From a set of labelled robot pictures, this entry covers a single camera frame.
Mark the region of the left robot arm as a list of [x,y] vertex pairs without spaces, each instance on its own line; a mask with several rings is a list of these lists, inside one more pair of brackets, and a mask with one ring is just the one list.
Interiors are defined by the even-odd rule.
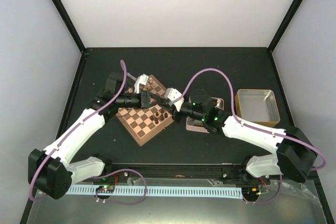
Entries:
[[90,101],[76,122],[42,151],[28,156],[30,190],[42,191],[59,199],[83,180],[97,177],[108,181],[113,174],[109,160],[99,155],[72,162],[85,142],[110,119],[118,117],[133,138],[143,145],[170,125],[172,117],[158,104],[166,88],[145,74],[127,83],[128,74],[111,73],[105,87]]

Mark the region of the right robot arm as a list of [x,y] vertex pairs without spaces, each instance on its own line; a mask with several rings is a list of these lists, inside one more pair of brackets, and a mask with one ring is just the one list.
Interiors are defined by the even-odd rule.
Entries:
[[294,182],[304,183],[317,158],[317,152],[308,147],[307,139],[299,141],[304,134],[298,128],[286,131],[238,118],[217,108],[204,90],[197,90],[193,98],[185,101],[178,90],[169,88],[164,101],[175,121],[195,119],[202,122],[209,133],[222,134],[268,151],[267,155],[245,159],[238,171],[239,179],[245,184],[267,175],[284,175]]

